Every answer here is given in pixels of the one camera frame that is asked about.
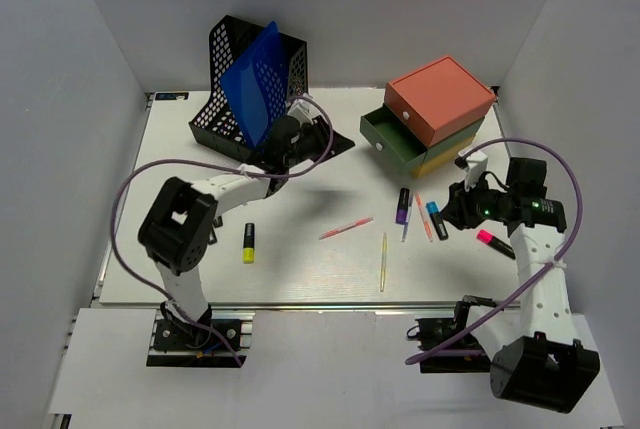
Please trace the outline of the green drawer box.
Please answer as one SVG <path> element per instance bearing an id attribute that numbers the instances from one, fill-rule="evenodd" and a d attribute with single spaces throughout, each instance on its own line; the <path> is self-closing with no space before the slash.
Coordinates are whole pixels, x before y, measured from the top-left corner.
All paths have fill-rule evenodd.
<path id="1" fill-rule="evenodd" d="M 388 107 L 382 105 L 360 118 L 360 133 L 396 171 L 410 172 L 473 139 L 483 122 L 484 118 L 480 118 L 427 148 Z"/>

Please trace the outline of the blue plastic folder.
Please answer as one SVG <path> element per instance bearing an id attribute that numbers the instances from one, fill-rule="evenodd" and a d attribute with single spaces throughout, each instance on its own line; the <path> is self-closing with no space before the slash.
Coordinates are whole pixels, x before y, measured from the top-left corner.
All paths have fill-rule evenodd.
<path id="1" fill-rule="evenodd" d="M 247 146 L 262 143 L 284 115 L 288 66 L 275 21 L 263 29 L 221 76 L 220 86 Z"/>

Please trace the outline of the orange drawer box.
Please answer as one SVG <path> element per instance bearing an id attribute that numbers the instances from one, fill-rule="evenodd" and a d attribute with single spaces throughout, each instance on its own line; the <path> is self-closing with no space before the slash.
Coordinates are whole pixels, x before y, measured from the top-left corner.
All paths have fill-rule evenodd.
<path id="1" fill-rule="evenodd" d="M 427 148 L 484 118 L 496 96 L 450 56 L 386 84 L 384 104 Z"/>

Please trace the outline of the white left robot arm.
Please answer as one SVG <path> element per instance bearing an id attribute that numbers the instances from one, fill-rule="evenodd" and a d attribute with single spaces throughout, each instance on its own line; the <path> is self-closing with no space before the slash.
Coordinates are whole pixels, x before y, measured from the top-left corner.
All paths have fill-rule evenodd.
<path id="1" fill-rule="evenodd" d="M 296 165 L 306 160 L 321 164 L 354 146 L 352 140 L 331 132 L 319 116 L 304 123 L 284 116 L 235 172 L 197 182 L 172 177 L 164 183 L 142 222 L 138 241 L 168 293 L 165 315 L 178 323 L 177 336 L 188 347 L 202 347 L 211 336 L 211 307 L 198 264 L 210 245 L 214 221 L 278 192 Z"/>

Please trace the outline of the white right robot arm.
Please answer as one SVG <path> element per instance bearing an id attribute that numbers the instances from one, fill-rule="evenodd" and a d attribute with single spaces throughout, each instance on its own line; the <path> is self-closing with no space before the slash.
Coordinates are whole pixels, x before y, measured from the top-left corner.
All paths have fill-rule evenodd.
<path id="1" fill-rule="evenodd" d="M 449 188 L 443 219 L 459 230 L 496 221 L 507 229 L 517 276 L 519 321 L 503 314 L 490 298 L 466 296 L 456 305 L 447 336 L 461 346 L 479 344 L 490 359 L 490 387 L 498 399 L 570 413 L 600 371 L 599 355 L 584 347 L 570 310 L 559 254 L 566 241 L 561 202 L 547 196 L 546 164 L 513 158 L 506 181 L 492 189 L 483 152 L 459 156 L 465 178 Z"/>

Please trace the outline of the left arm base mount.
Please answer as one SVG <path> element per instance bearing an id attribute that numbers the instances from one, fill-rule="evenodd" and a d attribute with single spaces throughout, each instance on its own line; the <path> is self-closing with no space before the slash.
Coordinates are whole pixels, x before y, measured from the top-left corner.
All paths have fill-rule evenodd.
<path id="1" fill-rule="evenodd" d="M 214 312 L 211 326 L 220 333 L 241 362 L 251 345 L 252 317 L 249 314 Z M 156 312 L 146 359 L 147 367 L 239 369 L 225 343 L 208 331 L 189 334 Z"/>

